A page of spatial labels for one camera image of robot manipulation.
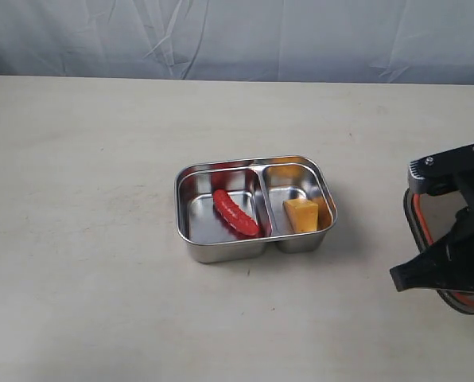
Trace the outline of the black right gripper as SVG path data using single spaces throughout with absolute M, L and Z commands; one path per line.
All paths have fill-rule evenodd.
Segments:
M 390 269 L 398 291 L 450 290 L 474 293 L 474 209 L 456 214 L 451 229 L 406 263 Z

